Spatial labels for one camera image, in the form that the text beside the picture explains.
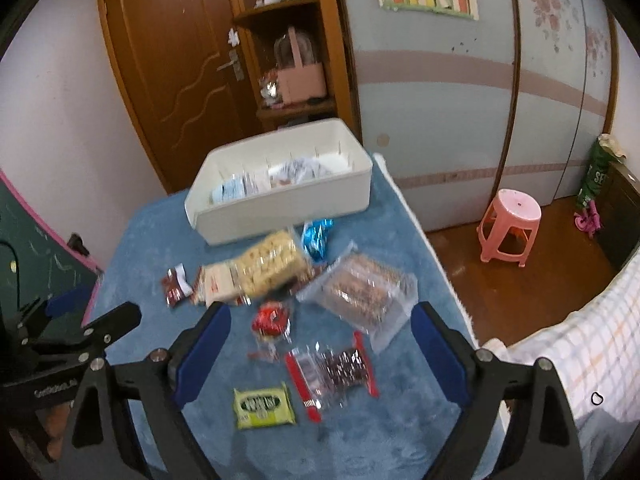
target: floral decal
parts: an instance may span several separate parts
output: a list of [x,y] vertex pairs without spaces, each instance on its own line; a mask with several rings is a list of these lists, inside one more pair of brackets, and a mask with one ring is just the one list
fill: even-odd
[[605,53],[609,53],[609,41],[606,38],[603,32],[587,25],[587,68],[592,77],[596,77],[598,60],[603,59]]
[[571,5],[569,0],[531,0],[534,3],[533,13],[536,17],[536,27],[542,30],[545,40],[551,38],[556,53],[560,52],[560,35],[562,30],[573,28],[573,23],[580,24],[580,12]]

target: white blanket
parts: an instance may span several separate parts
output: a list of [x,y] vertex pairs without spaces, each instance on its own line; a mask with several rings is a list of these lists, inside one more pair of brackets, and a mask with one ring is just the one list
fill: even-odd
[[640,252],[562,323],[509,348],[497,339],[484,346],[505,361],[554,362],[578,427],[585,476],[601,478],[640,420]]

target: wooden cabinet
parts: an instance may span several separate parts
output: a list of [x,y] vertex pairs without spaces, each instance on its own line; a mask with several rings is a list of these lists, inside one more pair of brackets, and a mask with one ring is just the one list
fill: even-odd
[[[270,6],[255,7],[256,0],[231,0],[234,23],[238,26],[240,45],[248,65],[257,117],[265,131],[276,129],[301,116],[341,118],[362,142],[358,128],[356,103],[350,86],[350,64],[347,52],[350,36],[343,31],[337,0],[289,0]],[[320,103],[290,105],[279,110],[262,107],[258,80],[276,62],[275,41],[289,25],[305,30],[318,47],[324,68],[328,96]]]
[[596,207],[602,224],[598,243],[611,264],[620,270],[640,242],[640,184],[624,164],[609,165]]

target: pink plastic stool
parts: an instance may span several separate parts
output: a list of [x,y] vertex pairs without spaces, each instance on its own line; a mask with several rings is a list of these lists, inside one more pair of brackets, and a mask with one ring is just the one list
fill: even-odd
[[[489,204],[482,217],[480,225],[476,228],[478,239],[482,246],[480,260],[487,263],[492,258],[505,262],[518,262],[524,267],[527,257],[533,247],[533,242],[538,234],[542,211],[538,202],[528,194],[514,189],[501,189]],[[482,228],[485,223],[493,223],[488,238],[484,238]],[[508,232],[524,238],[526,245],[522,254],[507,254],[500,252],[498,248]]]

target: blue table surface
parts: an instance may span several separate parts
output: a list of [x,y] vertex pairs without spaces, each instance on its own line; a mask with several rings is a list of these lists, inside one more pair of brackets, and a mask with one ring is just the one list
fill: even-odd
[[[186,192],[142,208],[130,221],[104,275],[92,320],[132,301],[142,322],[107,352],[112,364],[143,359],[152,349],[168,348],[194,326],[205,311],[189,301],[170,310],[159,280],[183,263],[192,280],[198,266],[240,255],[261,237],[211,247],[191,229],[184,212]],[[421,301],[430,301],[444,322],[470,340],[455,297],[434,256],[420,237],[400,199],[374,163],[369,208],[335,219],[328,253],[335,258],[354,240],[373,258],[418,277]],[[194,436],[223,479],[421,479],[460,414],[448,402],[415,343],[409,325],[380,355],[371,356],[380,398],[352,388],[346,405],[311,423],[283,364],[249,360],[255,307],[232,309],[231,333],[198,399],[182,410]],[[300,306],[292,329],[294,344],[350,345],[353,329],[314,304]],[[236,429],[233,389],[279,386],[291,389],[295,426]],[[148,462],[164,469],[140,402],[131,403],[136,431]],[[474,478],[487,476],[504,437],[497,423]]]

